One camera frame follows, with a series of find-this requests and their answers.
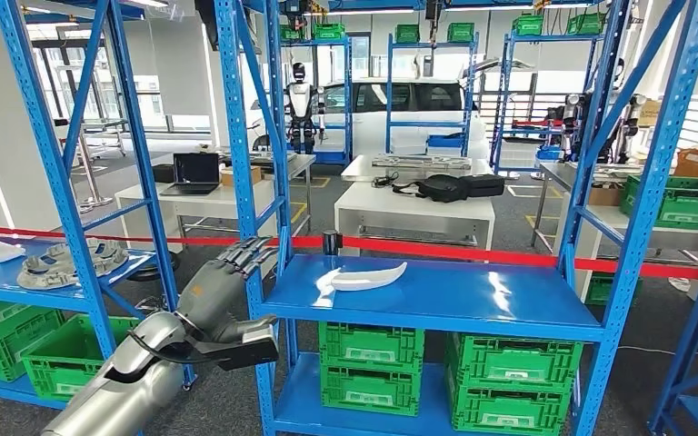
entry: laptop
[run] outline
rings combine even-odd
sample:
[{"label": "laptop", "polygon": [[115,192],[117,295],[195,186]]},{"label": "laptop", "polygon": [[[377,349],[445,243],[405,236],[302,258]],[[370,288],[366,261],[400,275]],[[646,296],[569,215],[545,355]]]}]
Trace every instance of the laptop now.
[{"label": "laptop", "polygon": [[221,183],[217,153],[173,154],[175,183],[162,195],[207,195]]}]

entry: white car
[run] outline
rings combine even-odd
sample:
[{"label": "white car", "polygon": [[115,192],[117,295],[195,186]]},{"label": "white car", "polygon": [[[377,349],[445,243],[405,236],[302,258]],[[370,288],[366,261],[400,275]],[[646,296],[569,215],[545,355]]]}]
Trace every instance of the white car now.
[{"label": "white car", "polygon": [[[325,123],[344,123],[344,83],[325,88]],[[353,155],[379,154],[386,147],[386,81],[379,77],[355,79],[352,89]],[[456,80],[429,77],[399,79],[392,82],[392,119],[394,121],[460,122],[464,116],[464,89]],[[268,136],[257,102],[247,114],[247,140],[251,149],[268,146]],[[449,127],[392,127],[392,152],[423,154],[430,134],[453,134]],[[340,152],[344,149],[344,131],[327,130],[326,138],[317,140],[317,152]],[[456,150],[438,148],[431,154],[454,154]],[[488,141],[485,125],[476,110],[472,111],[469,133],[469,156],[487,159]]]}]

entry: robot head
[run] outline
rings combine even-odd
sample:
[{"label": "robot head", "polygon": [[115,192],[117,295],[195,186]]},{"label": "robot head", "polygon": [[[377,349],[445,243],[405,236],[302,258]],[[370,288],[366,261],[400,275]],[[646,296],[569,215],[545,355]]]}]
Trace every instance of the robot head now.
[{"label": "robot head", "polygon": [[299,84],[306,78],[306,67],[300,62],[293,64],[293,79]]}]

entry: humanoid robot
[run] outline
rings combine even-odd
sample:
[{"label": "humanoid robot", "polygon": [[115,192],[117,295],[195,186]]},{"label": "humanoid robot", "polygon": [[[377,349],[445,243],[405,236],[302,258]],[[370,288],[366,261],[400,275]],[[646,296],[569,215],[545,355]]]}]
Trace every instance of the humanoid robot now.
[{"label": "humanoid robot", "polygon": [[237,321],[226,310],[274,247],[239,242],[207,262],[181,293],[175,312],[145,318],[52,420],[42,436],[132,436],[184,385],[184,363],[224,370],[276,362],[274,316]]},{"label": "humanoid robot", "polygon": [[285,111],[290,114],[290,129],[287,136],[290,145],[296,153],[301,153],[301,129],[304,129],[304,148],[306,154],[314,154],[314,134],[316,130],[312,122],[312,101],[317,98],[317,117],[319,119],[319,138],[324,139],[324,89],[314,88],[306,83],[306,67],[300,62],[293,64],[293,79],[284,90]]}]

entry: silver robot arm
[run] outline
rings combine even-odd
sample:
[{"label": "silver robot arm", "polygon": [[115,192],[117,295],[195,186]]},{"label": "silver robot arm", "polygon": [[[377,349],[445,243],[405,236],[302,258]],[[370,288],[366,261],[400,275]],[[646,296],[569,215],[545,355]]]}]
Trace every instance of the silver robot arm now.
[{"label": "silver robot arm", "polygon": [[270,238],[239,242],[200,268],[175,312],[143,320],[42,436],[132,436],[181,391],[183,364],[224,370],[275,362],[274,316],[237,321],[227,312],[245,279],[276,253]]}]

